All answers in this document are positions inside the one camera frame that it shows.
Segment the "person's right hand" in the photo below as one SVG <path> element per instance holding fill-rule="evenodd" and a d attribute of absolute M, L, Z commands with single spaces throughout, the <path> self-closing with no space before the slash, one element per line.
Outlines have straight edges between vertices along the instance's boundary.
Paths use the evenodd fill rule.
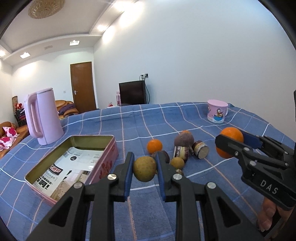
<path fill-rule="evenodd" d="M 273 216 L 276 213 L 276 204 L 264 197 L 261 211 L 258 214 L 257 224 L 261 232 L 271 228 Z"/>

